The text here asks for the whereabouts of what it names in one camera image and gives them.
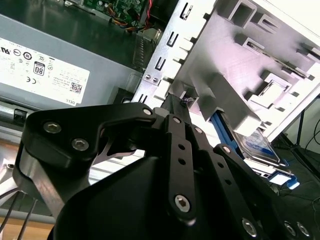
power supply label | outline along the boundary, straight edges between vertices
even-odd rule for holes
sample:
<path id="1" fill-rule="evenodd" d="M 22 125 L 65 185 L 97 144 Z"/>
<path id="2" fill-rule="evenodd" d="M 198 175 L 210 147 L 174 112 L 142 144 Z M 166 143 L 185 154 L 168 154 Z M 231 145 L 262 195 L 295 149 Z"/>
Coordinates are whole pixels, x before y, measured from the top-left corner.
<path id="1" fill-rule="evenodd" d="M 90 72 L 0 38 L 0 83 L 68 105 L 80 104 Z"/>

red wire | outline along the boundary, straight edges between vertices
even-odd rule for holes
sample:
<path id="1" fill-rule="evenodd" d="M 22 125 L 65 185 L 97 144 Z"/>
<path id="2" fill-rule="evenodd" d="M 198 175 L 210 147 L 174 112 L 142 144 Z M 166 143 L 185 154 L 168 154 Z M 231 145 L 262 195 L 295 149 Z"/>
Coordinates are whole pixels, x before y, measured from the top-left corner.
<path id="1" fill-rule="evenodd" d="M 146 11 L 146 15 L 147 15 L 146 24 L 147 25 L 149 25 L 151 6 L 152 6 L 152 0 L 149 0 L 149 7 L 148 7 L 148 10 Z"/>

wooden surface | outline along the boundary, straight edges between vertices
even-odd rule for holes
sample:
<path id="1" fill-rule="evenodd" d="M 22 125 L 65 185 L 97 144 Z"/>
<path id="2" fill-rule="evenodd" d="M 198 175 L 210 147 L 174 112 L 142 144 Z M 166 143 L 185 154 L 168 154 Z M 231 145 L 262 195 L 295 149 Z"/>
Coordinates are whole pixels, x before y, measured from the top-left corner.
<path id="1" fill-rule="evenodd" d="M 10 218 L 3 230 L 2 240 L 16 240 L 21 230 L 24 220 Z M 30 221 L 25 229 L 23 240 L 47 240 L 53 228 L 52 224 Z"/>

circuit board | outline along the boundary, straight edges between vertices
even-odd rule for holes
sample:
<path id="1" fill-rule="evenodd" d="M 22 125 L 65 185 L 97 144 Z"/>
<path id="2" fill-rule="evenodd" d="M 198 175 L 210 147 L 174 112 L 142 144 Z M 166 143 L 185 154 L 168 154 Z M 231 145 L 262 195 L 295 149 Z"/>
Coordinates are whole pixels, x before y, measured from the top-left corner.
<path id="1" fill-rule="evenodd" d="M 108 4 L 112 4 L 113 10 L 116 12 L 116 17 L 124 20 L 127 23 L 134 21 L 128 14 L 128 10 L 135 10 L 137 14 L 140 14 L 143 8 L 144 0 L 84 0 L 83 5 L 95 9 L 101 13 L 108 15 Z"/>

black metal bracket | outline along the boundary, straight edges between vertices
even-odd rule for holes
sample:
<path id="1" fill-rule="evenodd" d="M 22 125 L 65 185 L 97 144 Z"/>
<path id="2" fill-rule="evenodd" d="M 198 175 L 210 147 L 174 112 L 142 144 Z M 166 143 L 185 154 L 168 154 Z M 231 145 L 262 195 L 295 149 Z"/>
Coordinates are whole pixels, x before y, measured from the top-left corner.
<path id="1" fill-rule="evenodd" d="M 28 117 L 16 171 L 57 217 L 53 239 L 313 239 L 235 152 L 210 146 L 185 103 L 166 101 L 162 115 L 126 103 Z M 84 184 L 94 161 L 137 149 L 144 158 Z"/>

